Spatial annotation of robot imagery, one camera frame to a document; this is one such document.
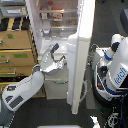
cabinet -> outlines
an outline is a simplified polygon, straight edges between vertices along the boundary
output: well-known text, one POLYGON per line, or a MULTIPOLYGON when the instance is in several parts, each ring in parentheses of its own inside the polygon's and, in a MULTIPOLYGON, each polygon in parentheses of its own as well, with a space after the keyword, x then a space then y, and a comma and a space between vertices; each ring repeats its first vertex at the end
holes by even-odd
MULTIPOLYGON (((12 31, 13 22, 14 18, 10 18, 7 30, 0 31, 0 94, 8 84, 18 82, 17 77, 31 75, 33 66, 37 64, 37 53, 30 29, 21 30, 20 25, 18 31, 12 31)), ((34 95, 40 96, 44 97, 42 88, 34 95)))

white panel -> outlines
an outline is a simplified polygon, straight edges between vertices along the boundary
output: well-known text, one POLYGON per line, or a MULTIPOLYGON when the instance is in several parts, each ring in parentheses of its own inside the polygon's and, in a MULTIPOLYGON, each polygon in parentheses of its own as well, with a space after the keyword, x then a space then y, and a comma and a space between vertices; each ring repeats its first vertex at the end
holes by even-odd
POLYGON ((67 67, 69 70, 67 103, 72 105, 74 94, 74 75, 76 61, 76 46, 78 43, 78 33, 69 36, 67 44, 67 67))
POLYGON ((76 49, 74 94, 72 113, 78 113, 83 77, 87 62, 88 50, 92 36, 95 0, 84 0, 82 14, 78 24, 78 43, 76 49))

shelf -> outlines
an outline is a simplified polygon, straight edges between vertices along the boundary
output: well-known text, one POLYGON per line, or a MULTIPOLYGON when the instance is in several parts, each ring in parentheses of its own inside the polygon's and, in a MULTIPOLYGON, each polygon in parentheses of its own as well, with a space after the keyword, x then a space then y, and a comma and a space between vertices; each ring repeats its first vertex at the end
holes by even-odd
POLYGON ((51 30, 76 30, 77 29, 77 25, 72 25, 72 26, 61 26, 61 27, 51 27, 51 30))
MULTIPOLYGON (((64 20, 73 20, 73 19, 77 20, 77 17, 63 17, 63 20, 62 21, 64 21, 64 20)), ((54 18, 53 17, 48 17, 48 19, 42 19, 42 20, 43 21, 44 20, 54 21, 54 18)))
POLYGON ((77 9, 66 9, 66 10, 40 10, 39 13, 73 13, 77 12, 77 9))
POLYGON ((68 38, 61 38, 61 37, 51 37, 51 40, 54 42, 54 41, 60 41, 60 42, 63 42, 63 41, 68 41, 68 38))

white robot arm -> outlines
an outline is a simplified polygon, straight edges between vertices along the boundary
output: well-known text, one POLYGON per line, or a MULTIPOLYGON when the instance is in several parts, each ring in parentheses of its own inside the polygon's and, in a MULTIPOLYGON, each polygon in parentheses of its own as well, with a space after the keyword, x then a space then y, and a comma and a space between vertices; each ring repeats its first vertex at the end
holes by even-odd
POLYGON ((112 39, 111 39, 111 47, 107 48, 107 50, 102 49, 104 56, 101 57, 99 62, 101 70, 105 70, 105 68, 107 69, 109 68, 113 60, 113 56, 123 39, 124 39, 123 36, 119 34, 115 34, 112 36, 112 39))
POLYGON ((42 56, 40 65, 35 65, 32 74, 16 84, 9 84, 3 91, 1 98, 0 125, 10 123, 13 114, 41 88, 44 75, 53 75, 63 68, 65 56, 54 60, 53 53, 59 48, 58 44, 51 45, 42 56))

white refrigerator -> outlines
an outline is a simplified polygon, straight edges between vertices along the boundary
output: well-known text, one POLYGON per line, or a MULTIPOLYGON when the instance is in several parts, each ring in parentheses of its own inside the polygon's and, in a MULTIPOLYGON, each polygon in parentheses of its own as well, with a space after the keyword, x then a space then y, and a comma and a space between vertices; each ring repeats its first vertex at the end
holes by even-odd
POLYGON ((95 0, 25 0, 38 58, 59 44, 55 58, 67 57, 67 103, 78 113, 83 77, 93 31, 95 0))

